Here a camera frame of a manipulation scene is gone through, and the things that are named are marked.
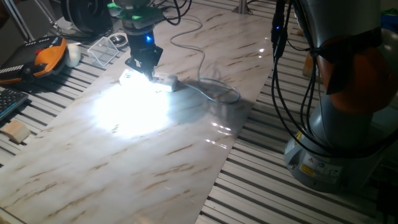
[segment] small white device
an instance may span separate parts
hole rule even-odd
[[[69,54],[65,65],[74,68],[79,64],[81,51],[76,44],[68,44],[68,51]]]
[[[119,78],[121,86],[128,86],[138,90],[174,92],[178,78],[176,75],[155,74],[154,79],[149,81],[147,77],[132,69],[125,69]]]

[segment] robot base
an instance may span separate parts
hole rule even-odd
[[[310,117],[312,133],[318,142],[335,148],[347,149],[367,146],[382,139],[385,133],[372,127],[372,114],[350,115],[338,111],[328,96],[322,99]],[[356,192],[369,179],[381,160],[381,152],[363,159],[328,157],[330,155],[303,134],[297,139],[316,152],[316,156],[294,139],[285,148],[285,163],[292,175],[303,185],[321,192]]]
[[[300,183],[326,193],[357,192],[381,160],[381,154],[364,159],[314,156],[294,139],[287,143],[284,154],[288,170]]]

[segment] clear plastic container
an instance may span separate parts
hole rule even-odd
[[[87,50],[87,53],[93,65],[104,67],[115,56],[117,56],[119,50],[114,46],[109,38],[103,37],[90,47],[90,49]]]

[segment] plug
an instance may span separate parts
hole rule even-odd
[[[178,78],[176,75],[155,74],[152,82],[156,91],[174,92]]]

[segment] black keyboard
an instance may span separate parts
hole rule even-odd
[[[0,120],[5,118],[11,111],[15,110],[25,100],[28,94],[19,91],[5,89],[0,93]]]

